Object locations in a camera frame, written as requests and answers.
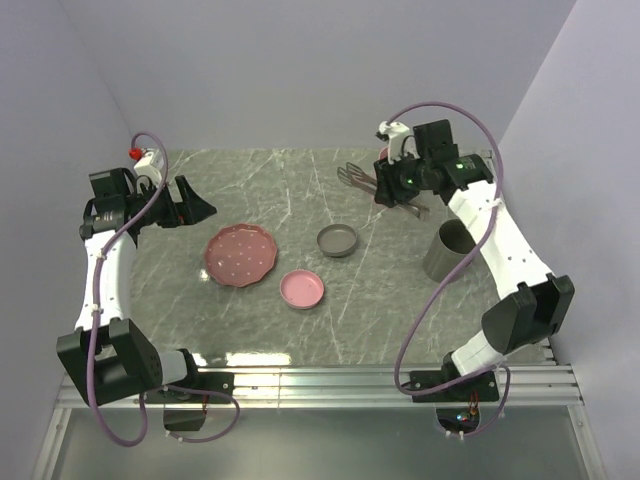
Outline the metal tongs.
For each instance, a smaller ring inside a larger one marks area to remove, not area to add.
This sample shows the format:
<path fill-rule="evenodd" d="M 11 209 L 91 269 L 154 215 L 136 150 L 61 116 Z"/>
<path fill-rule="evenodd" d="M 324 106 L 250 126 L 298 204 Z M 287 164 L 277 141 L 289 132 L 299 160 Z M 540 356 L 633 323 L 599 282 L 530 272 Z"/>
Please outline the metal tongs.
<path fill-rule="evenodd" d="M 362 190 L 371 197 L 375 196 L 377 180 L 358 165 L 347 162 L 344 167 L 338 167 L 336 173 L 338 179 L 345 185 Z M 430 214 L 430 209 L 417 200 L 411 200 L 408 204 L 399 204 L 397 208 L 410 213 L 420 221 L 427 221 Z"/>

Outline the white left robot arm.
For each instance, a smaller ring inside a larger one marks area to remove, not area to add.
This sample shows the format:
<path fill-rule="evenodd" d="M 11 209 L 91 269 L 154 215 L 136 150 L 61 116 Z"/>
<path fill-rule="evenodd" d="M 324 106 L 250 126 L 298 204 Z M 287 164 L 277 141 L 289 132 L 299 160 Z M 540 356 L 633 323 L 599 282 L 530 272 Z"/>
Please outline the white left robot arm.
<path fill-rule="evenodd" d="M 180 402 L 196 399 L 203 379 L 191 353 L 161 353 L 131 318 L 131 269 L 142 228 L 198 224 L 216 214 L 179 175 L 181 199 L 168 187 L 135 186 L 126 168 L 94 173 L 94 193 L 79 234 L 87 254 L 83 306 L 74 330 L 58 338 L 56 352 L 87 404 L 105 405 L 166 385 Z"/>

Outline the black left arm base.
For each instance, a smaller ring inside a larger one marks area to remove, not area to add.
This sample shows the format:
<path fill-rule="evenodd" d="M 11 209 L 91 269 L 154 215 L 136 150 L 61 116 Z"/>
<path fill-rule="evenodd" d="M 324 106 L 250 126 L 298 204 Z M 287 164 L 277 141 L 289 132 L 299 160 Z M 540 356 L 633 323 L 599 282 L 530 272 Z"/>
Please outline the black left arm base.
<path fill-rule="evenodd" d="M 235 375 L 230 372 L 199 373 L 194 381 L 182 380 L 145 395 L 147 409 L 159 407 L 169 432 L 185 436 L 210 436 L 224 429 L 236 415 L 231 400 Z"/>

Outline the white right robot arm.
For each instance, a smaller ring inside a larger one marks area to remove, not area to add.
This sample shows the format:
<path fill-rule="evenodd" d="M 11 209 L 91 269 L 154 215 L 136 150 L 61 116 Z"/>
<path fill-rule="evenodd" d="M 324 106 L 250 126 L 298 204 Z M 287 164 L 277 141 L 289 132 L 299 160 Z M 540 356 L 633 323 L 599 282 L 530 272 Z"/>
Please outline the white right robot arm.
<path fill-rule="evenodd" d="M 382 122 L 387 149 L 374 164 L 374 199 L 408 204 L 422 191 L 438 196 L 459 220 L 493 277 L 499 301 L 485 312 L 481 329 L 443 363 L 441 386 L 455 400 L 477 385 L 476 375 L 561 328 L 575 287 L 536 255 L 511 217 L 499 191 L 498 169 L 477 154 L 461 155 L 451 125 L 439 120 L 415 127 Z"/>

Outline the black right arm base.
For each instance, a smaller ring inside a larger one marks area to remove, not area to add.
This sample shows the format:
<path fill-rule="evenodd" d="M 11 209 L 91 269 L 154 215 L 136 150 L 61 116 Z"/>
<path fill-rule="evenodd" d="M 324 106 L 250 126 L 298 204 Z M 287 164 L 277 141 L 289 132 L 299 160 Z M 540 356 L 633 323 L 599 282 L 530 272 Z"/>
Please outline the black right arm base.
<path fill-rule="evenodd" d="M 444 384 L 449 377 L 442 370 L 413 370 L 409 372 L 409 381 L 403 387 L 411 391 L 413 403 L 437 404 L 437 425 L 446 436 L 457 435 L 464 439 L 479 434 L 501 415 L 506 403 L 499 392 L 495 373 L 487 371 L 437 392 L 417 394 L 418 391 Z M 491 419 L 483 422 L 480 404 L 487 402 L 499 404 Z"/>

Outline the pink cylindrical container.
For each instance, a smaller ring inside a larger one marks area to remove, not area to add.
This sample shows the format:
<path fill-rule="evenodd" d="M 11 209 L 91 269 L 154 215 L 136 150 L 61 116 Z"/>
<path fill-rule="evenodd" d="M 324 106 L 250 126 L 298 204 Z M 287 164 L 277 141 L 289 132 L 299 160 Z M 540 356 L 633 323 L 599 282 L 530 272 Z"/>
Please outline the pink cylindrical container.
<path fill-rule="evenodd" d="M 388 148 L 387 147 L 383 147 L 380 150 L 378 159 L 389 162 L 389 154 L 388 154 Z"/>

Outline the pink polka dot plate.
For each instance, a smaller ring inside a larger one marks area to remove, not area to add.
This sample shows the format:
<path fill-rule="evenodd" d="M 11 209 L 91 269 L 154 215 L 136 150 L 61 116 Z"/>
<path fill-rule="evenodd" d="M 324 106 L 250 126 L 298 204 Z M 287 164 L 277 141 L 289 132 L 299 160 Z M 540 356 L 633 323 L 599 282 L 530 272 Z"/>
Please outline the pink polka dot plate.
<path fill-rule="evenodd" d="M 223 227 L 208 241 L 204 269 L 220 285 L 243 288 L 260 282 L 274 268 L 277 254 L 269 231 L 239 223 Z"/>

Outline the grey cylindrical container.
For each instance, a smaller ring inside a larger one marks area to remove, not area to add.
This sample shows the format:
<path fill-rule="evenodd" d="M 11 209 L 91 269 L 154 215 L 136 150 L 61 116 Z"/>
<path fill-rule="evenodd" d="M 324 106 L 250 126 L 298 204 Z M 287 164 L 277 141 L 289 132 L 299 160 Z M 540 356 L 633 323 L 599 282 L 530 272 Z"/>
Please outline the grey cylindrical container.
<path fill-rule="evenodd" d="M 461 220 L 447 220 L 439 227 L 423 258 L 423 271 L 430 280 L 441 283 L 475 245 Z"/>

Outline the grey round lid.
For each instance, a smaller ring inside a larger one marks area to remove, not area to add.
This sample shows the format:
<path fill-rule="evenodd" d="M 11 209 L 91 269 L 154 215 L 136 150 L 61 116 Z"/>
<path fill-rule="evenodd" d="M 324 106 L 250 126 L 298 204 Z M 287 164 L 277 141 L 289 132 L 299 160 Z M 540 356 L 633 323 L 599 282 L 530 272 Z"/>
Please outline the grey round lid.
<path fill-rule="evenodd" d="M 342 258 L 351 255 L 357 246 L 356 231 L 346 224 L 331 224 L 319 231 L 316 243 L 328 257 Z"/>

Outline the pink round lid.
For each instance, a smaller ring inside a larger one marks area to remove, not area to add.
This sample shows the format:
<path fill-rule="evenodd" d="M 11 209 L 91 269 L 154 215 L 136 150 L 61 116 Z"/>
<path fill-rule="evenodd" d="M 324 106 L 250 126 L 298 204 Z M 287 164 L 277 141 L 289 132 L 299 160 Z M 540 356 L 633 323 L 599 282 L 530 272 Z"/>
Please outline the pink round lid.
<path fill-rule="evenodd" d="M 294 270 L 280 282 L 280 295 L 294 309 L 307 310 L 315 307 L 325 293 L 321 278 L 309 270 Z"/>

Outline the aluminium front rail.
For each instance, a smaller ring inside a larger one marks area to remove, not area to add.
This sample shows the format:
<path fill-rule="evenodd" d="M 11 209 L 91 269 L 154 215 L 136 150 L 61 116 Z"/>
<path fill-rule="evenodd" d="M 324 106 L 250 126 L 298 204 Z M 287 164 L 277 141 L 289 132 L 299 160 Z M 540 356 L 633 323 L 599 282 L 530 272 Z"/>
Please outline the aluminium front rail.
<path fill-rule="evenodd" d="M 515 366 L 499 378 L 505 414 L 481 406 L 481 433 L 441 431 L 436 409 L 398 392 L 389 368 L 241 367 L 236 405 L 204 426 L 229 433 L 188 445 L 148 408 L 134 448 L 100 432 L 70 381 L 60 387 L 37 479 L 603 479 L 606 471 L 568 366 Z"/>

